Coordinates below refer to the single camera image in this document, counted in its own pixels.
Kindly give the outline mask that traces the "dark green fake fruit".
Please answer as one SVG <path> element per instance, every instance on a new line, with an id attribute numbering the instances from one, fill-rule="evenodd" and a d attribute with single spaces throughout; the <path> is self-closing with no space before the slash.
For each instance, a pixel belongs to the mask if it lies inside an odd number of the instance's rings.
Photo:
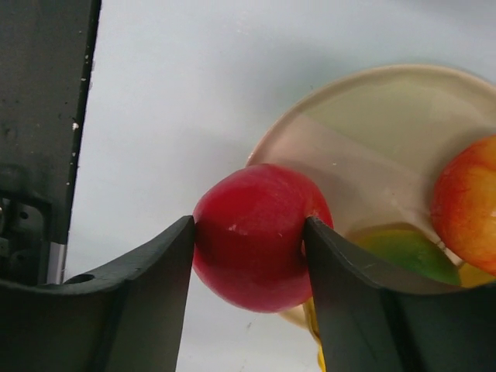
<path id="1" fill-rule="evenodd" d="M 353 242 L 387 262 L 434 281 L 460 286 L 452 260 L 423 233 L 414 229 L 375 229 Z"/>

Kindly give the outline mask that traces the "yellow fake banana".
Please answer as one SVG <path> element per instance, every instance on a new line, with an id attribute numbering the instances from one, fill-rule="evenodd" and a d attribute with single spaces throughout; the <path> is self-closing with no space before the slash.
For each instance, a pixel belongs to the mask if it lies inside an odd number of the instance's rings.
<path id="1" fill-rule="evenodd" d="M 464 288 L 474 288 L 478 285 L 487 284 L 495 281 L 495 276 L 480 270 L 468 263 L 462 263 L 458 267 L 458 274 L 460 275 L 461 286 Z M 313 339 L 317 344 L 317 361 L 321 371 L 326 372 L 325 360 L 322 351 L 322 344 L 319 335 L 319 325 L 315 311 L 315 304 L 313 298 L 310 298 L 303 304 L 305 313 L 305 321 L 309 332 L 312 334 Z"/>

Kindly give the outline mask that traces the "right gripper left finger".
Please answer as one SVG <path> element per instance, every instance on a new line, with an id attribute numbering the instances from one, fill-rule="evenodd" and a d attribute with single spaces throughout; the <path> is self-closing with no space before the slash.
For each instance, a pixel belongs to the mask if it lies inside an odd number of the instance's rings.
<path id="1" fill-rule="evenodd" d="M 173 371 L 191 276 L 195 224 L 63 284 L 1 283 L 3 371 Z"/>

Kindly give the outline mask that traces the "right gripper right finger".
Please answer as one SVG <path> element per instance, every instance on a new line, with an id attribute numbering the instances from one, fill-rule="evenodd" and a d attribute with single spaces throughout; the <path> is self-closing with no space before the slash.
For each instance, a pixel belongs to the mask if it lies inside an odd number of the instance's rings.
<path id="1" fill-rule="evenodd" d="M 388 263 L 325 223 L 305 250 L 329 371 L 493 371 L 495 285 L 460 288 Z"/>

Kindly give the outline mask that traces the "orange red fake tomato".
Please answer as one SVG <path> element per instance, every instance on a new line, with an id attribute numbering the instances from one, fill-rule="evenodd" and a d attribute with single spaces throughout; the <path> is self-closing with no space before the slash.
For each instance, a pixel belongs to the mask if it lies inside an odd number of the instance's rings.
<path id="1" fill-rule="evenodd" d="M 443 168 L 430 216 L 446 248 L 495 274 L 495 136 L 472 143 Z"/>

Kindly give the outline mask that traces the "red fake apple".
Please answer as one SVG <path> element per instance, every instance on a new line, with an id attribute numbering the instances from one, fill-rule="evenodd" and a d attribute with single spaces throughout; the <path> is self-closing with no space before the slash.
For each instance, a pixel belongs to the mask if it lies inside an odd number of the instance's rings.
<path id="1" fill-rule="evenodd" d="M 275 164 L 245 167 L 208 190 L 193 216 L 193 268 L 220 298 L 277 313 L 311 297 L 305 220 L 330 226 L 332 216 L 309 177 Z"/>

